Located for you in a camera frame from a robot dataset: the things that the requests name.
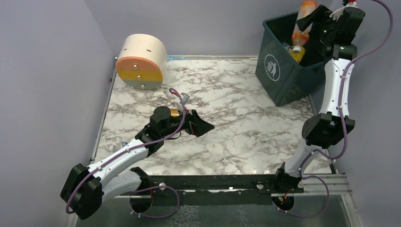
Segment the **orange drink bottle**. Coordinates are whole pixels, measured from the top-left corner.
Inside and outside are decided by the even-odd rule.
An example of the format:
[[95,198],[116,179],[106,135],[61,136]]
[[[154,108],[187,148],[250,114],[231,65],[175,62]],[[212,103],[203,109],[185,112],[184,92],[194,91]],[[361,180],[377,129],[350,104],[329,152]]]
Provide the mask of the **orange drink bottle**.
[[298,15],[296,18],[295,27],[291,36],[291,41],[293,44],[292,51],[294,53],[300,53],[302,47],[309,41],[309,32],[312,28],[312,24],[306,25],[306,17],[309,16],[313,11],[317,9],[317,2],[314,0],[305,0],[301,4]]

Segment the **clear purple label bottle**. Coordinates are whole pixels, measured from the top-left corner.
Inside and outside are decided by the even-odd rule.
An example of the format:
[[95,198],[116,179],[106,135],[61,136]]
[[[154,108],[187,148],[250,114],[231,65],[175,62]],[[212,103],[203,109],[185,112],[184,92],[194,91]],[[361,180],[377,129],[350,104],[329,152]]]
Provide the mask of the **clear purple label bottle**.
[[291,46],[291,45],[289,45],[288,43],[282,43],[282,46],[284,47],[284,49],[285,49],[288,53],[291,52],[291,50],[292,50],[292,46]]

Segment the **yellow drink bottle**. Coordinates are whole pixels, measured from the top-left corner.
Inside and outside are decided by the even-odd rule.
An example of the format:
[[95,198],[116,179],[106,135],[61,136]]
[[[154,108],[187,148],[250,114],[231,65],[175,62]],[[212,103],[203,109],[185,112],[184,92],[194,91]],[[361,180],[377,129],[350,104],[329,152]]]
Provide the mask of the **yellow drink bottle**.
[[305,52],[306,52],[305,48],[302,47],[300,52],[294,52],[294,50],[291,50],[289,54],[293,57],[293,59],[297,63],[300,63],[305,55]]

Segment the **red gold drink can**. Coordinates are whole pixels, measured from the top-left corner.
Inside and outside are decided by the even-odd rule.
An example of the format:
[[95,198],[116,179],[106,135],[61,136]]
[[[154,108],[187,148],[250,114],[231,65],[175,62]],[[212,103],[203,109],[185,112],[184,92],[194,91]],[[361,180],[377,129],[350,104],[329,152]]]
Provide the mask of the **red gold drink can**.
[[[187,114],[192,114],[191,109],[186,109],[185,111]],[[183,114],[179,109],[176,108],[170,108],[170,113],[172,117],[179,117]]]

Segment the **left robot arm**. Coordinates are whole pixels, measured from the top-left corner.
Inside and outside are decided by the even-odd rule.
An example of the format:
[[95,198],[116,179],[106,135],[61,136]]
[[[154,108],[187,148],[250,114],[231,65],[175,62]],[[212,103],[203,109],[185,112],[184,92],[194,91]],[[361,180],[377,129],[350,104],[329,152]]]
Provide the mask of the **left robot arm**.
[[165,140],[181,131],[200,137],[214,128],[194,109],[172,116],[170,108],[157,107],[149,123],[127,145],[102,161],[88,166],[77,164],[71,169],[60,194],[66,202],[66,212],[87,219],[108,199],[127,192],[152,190],[143,170],[135,168],[125,174],[123,170],[154,154]]

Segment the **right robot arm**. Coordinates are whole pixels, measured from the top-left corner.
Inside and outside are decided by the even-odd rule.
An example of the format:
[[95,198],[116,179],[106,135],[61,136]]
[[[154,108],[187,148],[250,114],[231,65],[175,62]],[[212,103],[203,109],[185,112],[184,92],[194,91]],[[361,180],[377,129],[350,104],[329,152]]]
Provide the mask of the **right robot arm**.
[[324,57],[325,87],[319,113],[302,127],[303,141],[298,150],[276,171],[277,189],[297,188],[303,168],[317,153],[346,141],[347,134],[355,127],[348,111],[349,79],[357,57],[357,47],[352,41],[366,14],[354,0],[342,4],[335,11],[320,5],[298,13],[295,27],[312,35],[314,46]]

